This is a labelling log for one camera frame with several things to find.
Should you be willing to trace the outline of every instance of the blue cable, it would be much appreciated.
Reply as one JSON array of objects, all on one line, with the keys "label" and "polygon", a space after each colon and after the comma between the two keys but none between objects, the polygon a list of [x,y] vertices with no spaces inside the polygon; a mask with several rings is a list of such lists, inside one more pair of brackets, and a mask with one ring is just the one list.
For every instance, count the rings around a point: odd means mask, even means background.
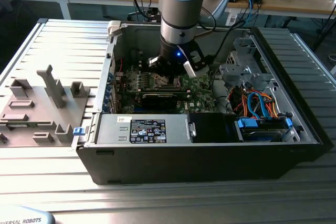
[{"label": "blue cable", "polygon": [[251,13],[252,13],[252,0],[248,0],[250,4],[250,13],[248,14],[247,20],[245,21],[245,24],[243,26],[246,26],[247,23],[249,23],[250,18],[251,18]]},{"label": "blue cable", "polygon": [[253,95],[257,95],[259,97],[259,100],[260,100],[260,107],[261,107],[261,111],[263,112],[263,115],[264,117],[266,118],[270,118],[269,114],[268,114],[268,111],[266,110],[265,108],[265,104],[264,104],[264,100],[263,100],[263,97],[256,93],[256,92],[253,92],[251,93],[248,98],[247,98],[247,107],[248,107],[248,110],[251,112],[252,115],[254,115],[257,119],[260,119],[260,116],[258,116],[254,111],[253,109],[251,108],[251,101],[252,101],[252,97]]}]

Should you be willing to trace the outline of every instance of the motherboard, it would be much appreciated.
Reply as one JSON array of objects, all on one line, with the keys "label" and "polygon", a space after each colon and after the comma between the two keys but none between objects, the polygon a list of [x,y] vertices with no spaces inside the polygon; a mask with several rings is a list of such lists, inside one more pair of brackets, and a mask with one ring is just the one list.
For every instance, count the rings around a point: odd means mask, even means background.
[{"label": "motherboard", "polygon": [[115,73],[113,90],[117,113],[217,112],[207,74],[198,78],[178,76],[169,83],[167,77],[131,67]]}]

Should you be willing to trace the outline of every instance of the green circuit board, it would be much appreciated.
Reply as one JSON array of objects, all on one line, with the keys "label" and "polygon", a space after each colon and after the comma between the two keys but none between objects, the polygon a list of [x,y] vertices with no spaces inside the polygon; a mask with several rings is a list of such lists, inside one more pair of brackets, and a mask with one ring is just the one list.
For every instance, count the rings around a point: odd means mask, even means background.
[{"label": "green circuit board", "polygon": [[187,75],[176,77],[172,84],[168,84],[166,77],[134,69],[126,70],[123,76],[125,89],[120,92],[123,104],[121,113],[139,113],[142,110],[141,96],[148,93],[178,96],[176,108],[169,113],[217,112],[207,74],[193,79]]}]

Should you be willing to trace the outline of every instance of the power supply label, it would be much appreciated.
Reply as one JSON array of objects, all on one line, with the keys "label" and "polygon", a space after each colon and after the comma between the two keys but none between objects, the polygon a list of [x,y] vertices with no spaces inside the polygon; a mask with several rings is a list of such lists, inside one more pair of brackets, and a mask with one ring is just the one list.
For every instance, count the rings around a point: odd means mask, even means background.
[{"label": "power supply label", "polygon": [[131,120],[132,144],[162,144],[167,142],[165,120]]}]

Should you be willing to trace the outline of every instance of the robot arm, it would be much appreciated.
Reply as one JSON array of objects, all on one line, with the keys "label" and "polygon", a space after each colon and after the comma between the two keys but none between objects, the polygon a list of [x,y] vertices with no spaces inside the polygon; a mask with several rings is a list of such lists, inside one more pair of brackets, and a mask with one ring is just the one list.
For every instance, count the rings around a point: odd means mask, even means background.
[{"label": "robot arm", "polygon": [[228,0],[159,0],[161,45],[159,55],[149,60],[150,68],[162,76],[188,73],[197,77],[208,72],[213,59],[205,57],[194,40],[202,6],[218,18]]}]

